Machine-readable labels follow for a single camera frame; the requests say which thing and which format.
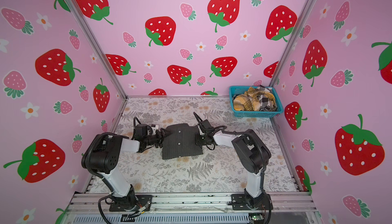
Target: pink wall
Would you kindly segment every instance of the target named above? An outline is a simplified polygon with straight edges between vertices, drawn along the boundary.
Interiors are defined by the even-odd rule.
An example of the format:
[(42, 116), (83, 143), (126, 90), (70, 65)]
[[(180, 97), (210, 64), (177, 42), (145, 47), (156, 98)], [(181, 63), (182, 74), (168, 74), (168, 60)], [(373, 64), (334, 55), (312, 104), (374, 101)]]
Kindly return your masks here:
[[(92, 62), (90, 55), (93, 55), (93, 51), (74, 17), (58, 2), (57, 9), (54, 8), (55, 0), (0, 2), (0, 8), (14, 10), (0, 10), (0, 76), (3, 90), (6, 89), (0, 95), (3, 108), (0, 158), (2, 165), (23, 159), (23, 162), (1, 168), (3, 199), (7, 202), (2, 205), (1, 222), (25, 223), (25, 218), (28, 222), (34, 219), (32, 223), (55, 223), (62, 213), (56, 212), (56, 209), (65, 209), (74, 191), (81, 191), (86, 182), (88, 173), (80, 165), (81, 154), (94, 136), (102, 133), (102, 120), (106, 120), (110, 128), (121, 100), (116, 99), (116, 89), (99, 61)], [(24, 29), (31, 29), (28, 27), (30, 25), (33, 30), (30, 35), (18, 30), (23, 26)], [(70, 42), (69, 31), (72, 29), (78, 35), (78, 40), (73, 38), (78, 50)], [(42, 56), (52, 49), (60, 50)], [(70, 66), (65, 53), (72, 60), (73, 67), (81, 70), (81, 73), (75, 71), (73, 82), (70, 82), (70, 73), (63, 71), (63, 61), (67, 61), (68, 67)], [(12, 70), (17, 72), (8, 76)], [(93, 101), (93, 90), (101, 83), (100, 78), (110, 93), (110, 102), (103, 113), (98, 111)], [(89, 93), (87, 101), (81, 98), (80, 85), (86, 86)], [(87, 99), (85, 93), (86, 91), (83, 92), (83, 97)], [(63, 106), (60, 113), (57, 113), (53, 108), (57, 101), (71, 104), (71, 112), (69, 106)], [(85, 125), (80, 123), (81, 116), (87, 118), (84, 119)], [(78, 134), (81, 142), (73, 143)]]
[[(392, 52), (391, 46), (372, 44), (392, 41), (391, 5), (392, 0), (318, 0), (306, 23), (310, 32), (297, 40), (276, 85), (286, 107), (277, 118), (279, 127), (294, 166), (307, 173), (297, 167), (324, 223), (390, 222)], [(344, 25), (334, 30), (335, 21)], [(310, 73), (312, 64), (318, 69)], [(386, 68), (379, 71), (379, 64)], [(307, 118), (301, 126), (298, 105)]]
[[(117, 55), (111, 56), (111, 60), (115, 60), (115, 57), (119, 58), (118, 60), (127, 60), (131, 66), (130, 70), (136, 72), (126, 72), (125, 75), (122, 75), (122, 69), (118, 68), (119, 62), (114, 64), (115, 71), (119, 71), (120, 74), (117, 77), (129, 95), (147, 95), (155, 89), (163, 89), (168, 95), (201, 94), (214, 89), (217, 94), (228, 94), (230, 85), (252, 85), (258, 80), (262, 80), (263, 84), (268, 85), (272, 75), (270, 77), (264, 75), (264, 70), (270, 70), (270, 65), (275, 68), (274, 63), (279, 60), (285, 41), (282, 38), (277, 41), (269, 40), (266, 31), (268, 37), (272, 38), (276, 34), (276, 27), (279, 29), (285, 27), (288, 30), (290, 25), (295, 24), (295, 14), (300, 13), (305, 2), (305, 0), (260, 0), (261, 4), (258, 4), (254, 0), (214, 0), (211, 2), (210, 0), (76, 1), (85, 13), (86, 20), (104, 52)], [(95, 15), (91, 16), (94, 10), (92, 6), (95, 4), (99, 6), (99, 12), (97, 11)], [(103, 11), (102, 9), (107, 6), (110, 8)], [(274, 11), (272, 20), (275, 21), (273, 22), (275, 25), (272, 26), (268, 18), (278, 6), (287, 6), (288, 8), (280, 7), (276, 12)], [(190, 15), (191, 11), (195, 11), (195, 19), (194, 15)], [(209, 12), (212, 13), (213, 21), (219, 23), (218, 32), (214, 30), (216, 23), (211, 21)], [(214, 16), (216, 12), (225, 14), (223, 21), (216, 19), (217, 17)], [(170, 18), (149, 20), (161, 16)], [(163, 30), (166, 26), (155, 27), (155, 25), (159, 26), (167, 22), (169, 22), (169, 26), (175, 25), (175, 27), (167, 27), (165, 32)], [(156, 42), (158, 44), (161, 42), (163, 46), (157, 45), (154, 41), (149, 46), (152, 39), (146, 34), (146, 25), (151, 36), (158, 32), (156, 36), (158, 38), (161, 34)], [(218, 42), (224, 47), (221, 50), (216, 48), (218, 39), (220, 39)], [(262, 58), (258, 58), (258, 55), (253, 57), (256, 53), (260, 53)], [(193, 58), (187, 60), (189, 54), (192, 54)], [(220, 57), (235, 58), (235, 60), (233, 58), (218, 59), (221, 62), (227, 60), (228, 62), (232, 61), (232, 64), (237, 61), (234, 69), (229, 68), (230, 64), (221, 72), (216, 71), (222, 77), (216, 76), (211, 70), (213, 61)], [(218, 68), (220, 67), (219, 63), (214, 62), (214, 64)], [(189, 80), (187, 73), (178, 70), (178, 67), (174, 67), (175, 79), (173, 79), (167, 70), (171, 65), (182, 67), (182, 71), (191, 73), (191, 79)], [(181, 74), (187, 76), (184, 84), (179, 84), (182, 80), (178, 78), (177, 74), (180, 77)]]

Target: laundry basket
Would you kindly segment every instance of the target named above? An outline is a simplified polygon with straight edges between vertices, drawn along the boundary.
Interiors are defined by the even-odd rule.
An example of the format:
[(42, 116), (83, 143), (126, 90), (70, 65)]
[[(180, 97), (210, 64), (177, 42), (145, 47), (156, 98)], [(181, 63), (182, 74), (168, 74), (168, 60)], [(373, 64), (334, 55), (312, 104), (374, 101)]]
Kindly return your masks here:
[(272, 118), (277, 114), (281, 114), (283, 112), (282, 103), (280, 102), (279, 96), (277, 95), (276, 90), (273, 87), (271, 92), (275, 96), (277, 110), (273, 112), (269, 111), (236, 111), (233, 107), (233, 99), (238, 94), (243, 94), (245, 91), (249, 89), (250, 86), (230, 86), (229, 94), (230, 94), (230, 105), (231, 109), (234, 112), (234, 116), (236, 117), (249, 117), (249, 118)]

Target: blue plastic basket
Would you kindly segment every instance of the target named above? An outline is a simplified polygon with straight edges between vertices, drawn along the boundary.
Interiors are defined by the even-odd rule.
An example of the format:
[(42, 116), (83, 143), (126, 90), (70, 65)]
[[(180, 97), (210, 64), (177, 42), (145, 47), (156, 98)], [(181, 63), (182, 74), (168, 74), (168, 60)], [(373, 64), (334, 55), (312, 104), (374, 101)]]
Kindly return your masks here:
[(272, 88), (271, 92), (275, 96), (276, 104), (277, 104), (277, 110), (274, 112), (268, 112), (268, 111), (236, 111), (234, 110), (233, 107), (233, 99), (234, 96), (238, 94), (243, 94), (245, 91), (249, 89), (250, 86), (230, 86), (229, 94), (230, 94), (230, 105), (231, 109), (234, 112), (234, 116), (236, 117), (249, 117), (249, 118), (272, 118), (273, 116), (277, 114), (283, 113), (283, 106), (282, 103), (280, 102), (279, 96), (276, 93), (276, 90), (273, 87), (266, 87), (266, 88)]

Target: pile of clothes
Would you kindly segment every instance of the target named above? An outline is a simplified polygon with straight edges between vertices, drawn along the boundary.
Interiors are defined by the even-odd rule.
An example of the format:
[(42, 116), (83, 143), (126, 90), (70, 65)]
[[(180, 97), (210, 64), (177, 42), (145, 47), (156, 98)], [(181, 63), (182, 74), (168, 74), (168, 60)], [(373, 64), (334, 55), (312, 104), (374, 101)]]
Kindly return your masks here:
[(276, 111), (277, 105), (272, 88), (259, 86), (256, 89), (249, 87), (243, 94), (237, 95), (233, 100), (236, 111)]

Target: strawberry wallpaper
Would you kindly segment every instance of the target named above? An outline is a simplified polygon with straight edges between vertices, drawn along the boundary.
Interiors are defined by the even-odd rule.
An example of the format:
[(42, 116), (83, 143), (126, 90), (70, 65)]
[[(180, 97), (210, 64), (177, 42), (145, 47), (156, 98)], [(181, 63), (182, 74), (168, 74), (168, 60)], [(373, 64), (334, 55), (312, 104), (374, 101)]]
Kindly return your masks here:
[(305, 0), (76, 2), (132, 96), (268, 85)]
[(279, 128), (323, 223), (390, 223), (391, 5), (317, 0), (275, 84)]
[(121, 99), (63, 0), (0, 2), (1, 222), (58, 224)]

